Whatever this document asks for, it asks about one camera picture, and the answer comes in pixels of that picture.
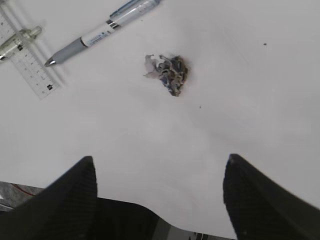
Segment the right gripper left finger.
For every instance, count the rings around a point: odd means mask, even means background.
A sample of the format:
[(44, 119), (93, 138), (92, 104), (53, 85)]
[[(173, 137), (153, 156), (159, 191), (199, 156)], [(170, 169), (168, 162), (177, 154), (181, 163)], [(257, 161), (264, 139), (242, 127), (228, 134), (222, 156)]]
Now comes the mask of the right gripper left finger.
[(86, 156), (50, 186), (0, 216), (2, 240), (86, 240), (98, 197), (96, 170)]

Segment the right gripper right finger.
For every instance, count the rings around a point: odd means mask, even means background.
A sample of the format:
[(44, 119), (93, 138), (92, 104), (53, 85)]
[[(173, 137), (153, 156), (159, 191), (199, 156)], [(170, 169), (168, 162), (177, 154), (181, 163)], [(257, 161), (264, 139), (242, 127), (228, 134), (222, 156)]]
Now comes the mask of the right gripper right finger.
[(223, 202), (239, 240), (320, 238), (320, 210), (235, 153), (225, 167)]

